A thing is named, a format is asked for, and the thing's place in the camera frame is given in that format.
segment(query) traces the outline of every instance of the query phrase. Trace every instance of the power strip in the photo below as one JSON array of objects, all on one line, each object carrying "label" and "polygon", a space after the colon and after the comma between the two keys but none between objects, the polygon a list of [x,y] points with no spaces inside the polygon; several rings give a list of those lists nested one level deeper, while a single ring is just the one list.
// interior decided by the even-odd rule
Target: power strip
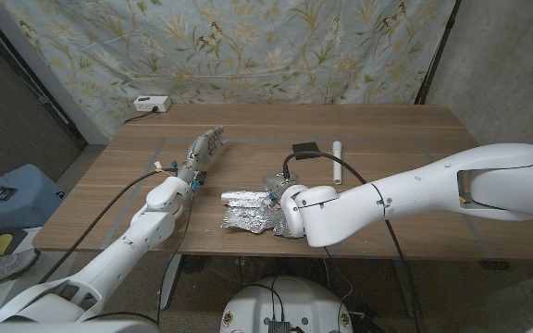
[{"label": "power strip", "polygon": [[172,102],[168,96],[139,96],[133,102],[135,109],[140,112],[149,112],[157,106],[157,111],[166,112]]}]

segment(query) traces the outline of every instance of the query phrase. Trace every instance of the blue box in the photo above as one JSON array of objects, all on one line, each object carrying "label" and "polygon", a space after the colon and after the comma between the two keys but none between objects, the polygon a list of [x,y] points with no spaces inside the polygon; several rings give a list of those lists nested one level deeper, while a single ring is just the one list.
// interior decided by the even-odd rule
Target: blue box
[{"label": "blue box", "polygon": [[41,227],[65,193],[38,167],[25,165],[0,177],[0,229]]}]

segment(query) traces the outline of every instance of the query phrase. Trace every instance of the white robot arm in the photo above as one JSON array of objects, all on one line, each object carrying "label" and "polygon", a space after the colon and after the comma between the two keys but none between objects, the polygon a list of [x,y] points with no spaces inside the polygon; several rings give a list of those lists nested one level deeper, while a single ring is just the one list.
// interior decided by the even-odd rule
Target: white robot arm
[{"label": "white robot arm", "polygon": [[178,169],[147,194],[125,233],[73,276],[36,285],[0,309],[0,323],[22,320],[38,323],[80,322],[99,315],[110,295],[139,259],[167,239],[182,213],[198,172],[221,145],[223,127],[197,138]]},{"label": "white robot arm", "polygon": [[[461,171],[470,171],[469,193]],[[445,210],[520,221],[533,218],[533,145],[481,146],[435,163],[337,193],[288,181],[279,184],[281,208],[293,237],[310,246],[343,241],[379,220]]]}]

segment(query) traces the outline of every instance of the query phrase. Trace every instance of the patterned curtain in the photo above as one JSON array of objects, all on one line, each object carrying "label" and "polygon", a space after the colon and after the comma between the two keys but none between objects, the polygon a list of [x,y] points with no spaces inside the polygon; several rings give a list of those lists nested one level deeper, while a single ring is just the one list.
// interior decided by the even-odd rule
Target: patterned curtain
[{"label": "patterned curtain", "polygon": [[455,0],[0,0],[107,137],[174,104],[411,104]]}]

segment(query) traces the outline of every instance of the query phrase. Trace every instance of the crumpled aluminum foil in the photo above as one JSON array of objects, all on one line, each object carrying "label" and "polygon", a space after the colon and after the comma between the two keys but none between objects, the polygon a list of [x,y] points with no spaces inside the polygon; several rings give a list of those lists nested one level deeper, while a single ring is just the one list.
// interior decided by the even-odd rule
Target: crumpled aluminum foil
[{"label": "crumpled aluminum foil", "polygon": [[285,215],[269,206],[267,191],[225,191],[221,202],[229,206],[222,228],[242,228],[253,233],[272,228],[275,235],[291,238]]}]

